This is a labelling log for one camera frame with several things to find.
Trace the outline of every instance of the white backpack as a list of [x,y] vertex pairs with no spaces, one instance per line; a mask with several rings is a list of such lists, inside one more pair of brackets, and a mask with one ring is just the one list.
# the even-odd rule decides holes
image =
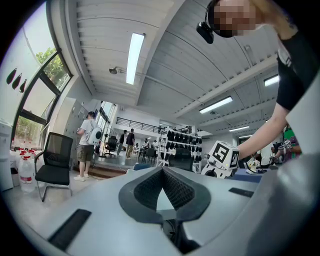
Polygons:
[[91,120],[90,120],[90,124],[92,129],[90,132],[85,134],[85,141],[89,145],[98,145],[102,136],[102,131],[98,126],[94,128]]

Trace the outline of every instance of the ceiling light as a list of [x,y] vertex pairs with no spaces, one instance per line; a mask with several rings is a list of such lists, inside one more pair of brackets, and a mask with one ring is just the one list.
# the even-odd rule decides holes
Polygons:
[[270,77],[270,78],[264,80],[264,86],[270,86],[270,85],[273,85],[277,82],[279,82],[279,75],[275,75],[273,77]]
[[229,97],[226,97],[226,98],[224,98],[224,99],[222,99],[222,100],[220,100],[220,101],[218,101],[216,103],[211,104],[210,106],[207,106],[207,107],[205,107],[203,109],[200,109],[199,112],[201,114],[204,114],[204,113],[206,113],[208,111],[211,111],[211,110],[214,110],[216,108],[219,108],[222,105],[227,104],[227,103],[232,102],[232,101],[233,101],[233,99],[231,98],[231,96],[229,96]]
[[242,139],[242,138],[249,138],[249,137],[251,137],[253,134],[251,134],[251,135],[245,135],[245,136],[240,136],[239,137],[239,139]]
[[231,130],[229,130],[229,132],[234,132],[234,131],[243,130],[243,129],[247,129],[247,128],[249,128],[249,126],[244,126],[244,127],[240,127],[240,128],[236,128],[236,129],[231,129]]
[[128,55],[128,65],[126,68],[126,82],[133,85],[135,82],[137,64],[139,60],[140,50],[142,43],[144,42],[146,34],[136,34],[133,33],[131,37],[129,55]]

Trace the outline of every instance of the black office chair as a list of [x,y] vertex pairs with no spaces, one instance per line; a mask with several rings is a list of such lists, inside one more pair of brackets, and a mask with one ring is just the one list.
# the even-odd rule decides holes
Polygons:
[[[70,190],[70,152],[73,139],[58,133],[50,132],[45,144],[44,151],[34,157],[35,180],[38,187],[41,201],[45,200],[47,188],[67,189]],[[43,155],[44,165],[37,171],[37,160]],[[43,195],[40,193],[39,182],[45,182],[55,185],[47,185]]]
[[107,145],[106,145],[106,147],[104,147],[106,150],[109,150],[109,152],[106,152],[103,155],[110,155],[111,158],[112,158],[112,156],[116,157],[116,155],[112,154],[111,151],[115,151],[116,150],[117,141],[118,140],[117,140],[116,136],[109,137]]
[[188,149],[177,148],[175,155],[169,156],[169,166],[192,172],[193,160]]
[[149,148],[146,151],[146,154],[145,154],[146,157],[144,158],[144,162],[146,162],[146,158],[148,157],[148,163],[150,161],[150,158],[151,158],[151,163],[152,163],[152,158],[153,158],[153,163],[155,163],[155,153],[156,151],[153,148]]

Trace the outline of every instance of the white robot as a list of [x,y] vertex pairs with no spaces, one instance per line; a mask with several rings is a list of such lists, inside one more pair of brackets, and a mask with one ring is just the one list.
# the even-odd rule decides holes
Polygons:
[[207,158],[207,164],[201,174],[224,179],[237,170],[239,149],[227,142],[217,140]]

